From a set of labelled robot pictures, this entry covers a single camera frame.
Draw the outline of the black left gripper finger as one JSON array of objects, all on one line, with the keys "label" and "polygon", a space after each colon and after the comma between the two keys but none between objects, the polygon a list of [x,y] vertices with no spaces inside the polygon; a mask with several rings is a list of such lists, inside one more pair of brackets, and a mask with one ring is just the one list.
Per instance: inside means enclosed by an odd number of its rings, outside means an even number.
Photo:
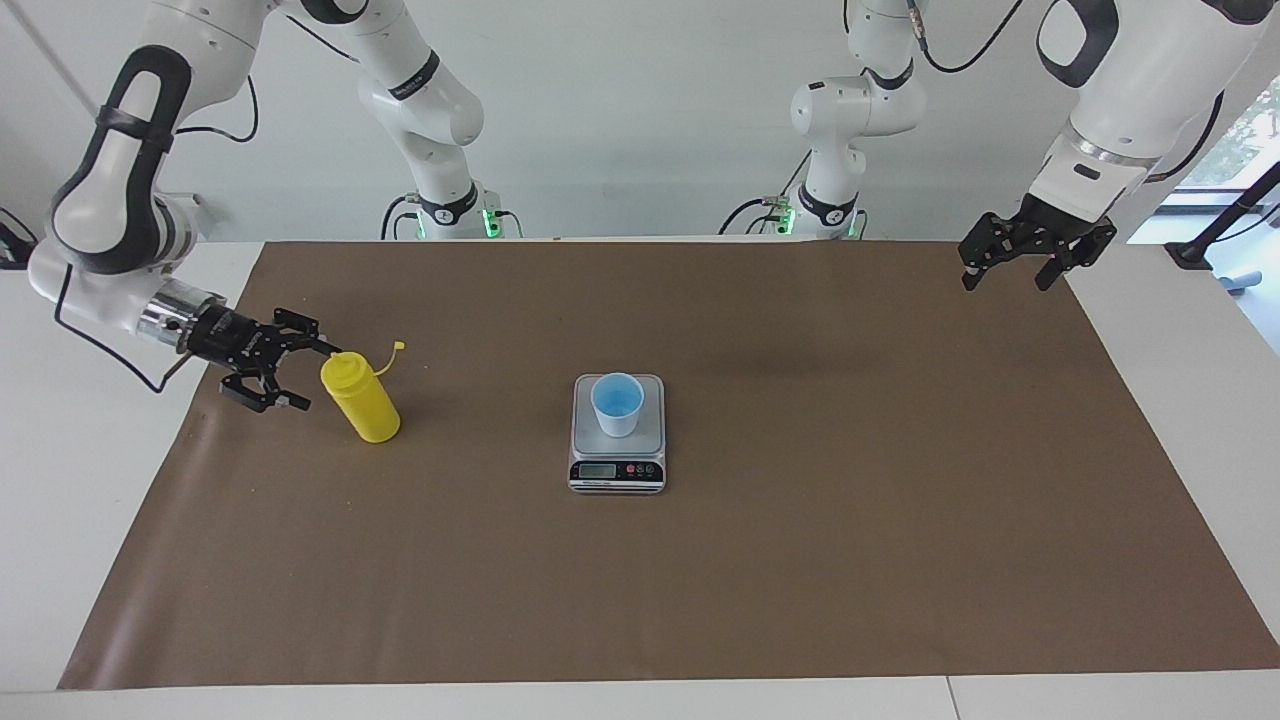
[{"label": "black left gripper finger", "polygon": [[966,292],[973,292],[992,266],[1018,258],[1016,228],[1015,220],[988,211],[960,241],[957,252],[965,270],[963,286]]},{"label": "black left gripper finger", "polygon": [[1110,246],[1116,233],[1117,229],[1111,222],[1101,222],[1074,240],[1050,231],[1041,232],[1039,245],[1044,246],[1044,254],[1048,259],[1036,274],[1037,290],[1048,291],[1061,275],[1074,268],[1092,266]]}]

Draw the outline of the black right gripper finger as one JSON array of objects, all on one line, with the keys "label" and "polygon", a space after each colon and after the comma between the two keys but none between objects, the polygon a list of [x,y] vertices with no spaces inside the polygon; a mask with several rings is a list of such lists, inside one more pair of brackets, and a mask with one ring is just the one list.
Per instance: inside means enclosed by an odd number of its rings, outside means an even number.
[{"label": "black right gripper finger", "polygon": [[219,392],[259,414],[273,407],[292,407],[302,413],[310,410],[310,398],[282,388],[276,369],[233,372],[221,378]]},{"label": "black right gripper finger", "polygon": [[312,351],[325,357],[342,352],[340,347],[329,342],[320,333],[319,322],[311,316],[288,309],[275,309],[271,325],[276,333],[276,338],[271,342],[271,352],[275,359],[283,359],[288,354],[298,351]]}]

